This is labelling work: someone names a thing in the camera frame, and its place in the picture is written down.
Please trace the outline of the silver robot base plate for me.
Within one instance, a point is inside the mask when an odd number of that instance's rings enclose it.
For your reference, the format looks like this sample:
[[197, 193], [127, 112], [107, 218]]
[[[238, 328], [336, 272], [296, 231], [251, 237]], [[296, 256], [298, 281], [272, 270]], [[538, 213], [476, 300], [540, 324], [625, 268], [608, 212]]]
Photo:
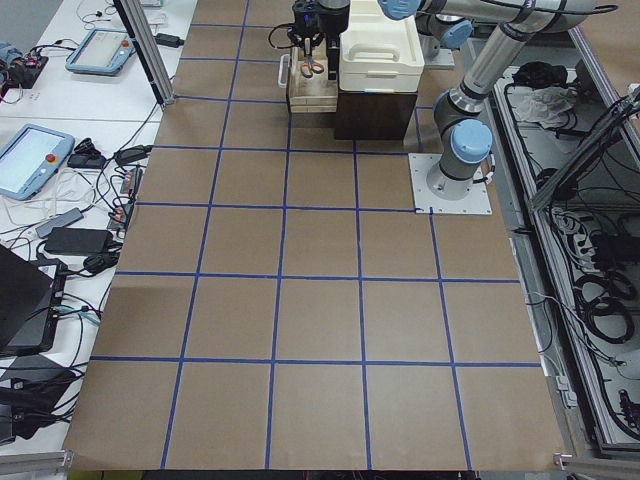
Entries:
[[482, 168], [472, 179], [452, 180], [440, 170], [440, 154], [408, 155], [414, 211], [435, 215], [491, 215]]

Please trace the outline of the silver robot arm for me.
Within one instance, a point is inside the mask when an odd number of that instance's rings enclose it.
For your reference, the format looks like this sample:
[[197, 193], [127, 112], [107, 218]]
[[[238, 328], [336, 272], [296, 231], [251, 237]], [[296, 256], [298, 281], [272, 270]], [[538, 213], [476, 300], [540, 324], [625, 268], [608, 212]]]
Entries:
[[473, 180], [493, 142], [490, 129], [477, 119], [483, 102], [534, 35], [565, 32], [591, 16], [617, 9], [596, 1], [379, 1], [374, 11], [396, 22], [422, 12], [497, 23], [459, 85], [436, 102], [434, 120], [444, 151], [430, 174], [458, 184]]
[[[350, 1], [295, 1], [293, 22], [286, 24], [293, 46], [311, 54], [321, 43], [326, 53], [340, 51], [340, 34], [347, 30]], [[422, 35], [434, 37], [438, 46], [458, 48], [472, 33], [470, 20], [443, 14], [416, 14], [416, 27]]]

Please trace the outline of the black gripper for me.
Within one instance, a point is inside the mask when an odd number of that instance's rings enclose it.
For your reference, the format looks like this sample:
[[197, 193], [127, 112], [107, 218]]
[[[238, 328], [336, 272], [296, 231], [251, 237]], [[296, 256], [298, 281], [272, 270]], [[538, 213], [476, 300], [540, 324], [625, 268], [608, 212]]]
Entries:
[[321, 30], [319, 3], [317, 1], [295, 1], [292, 5], [294, 21], [288, 28], [287, 36], [291, 43], [298, 46], [304, 56], [313, 56], [322, 44], [324, 33]]
[[349, 0], [320, 0], [320, 22], [327, 37], [328, 79], [337, 80], [340, 58], [340, 38], [348, 27]]

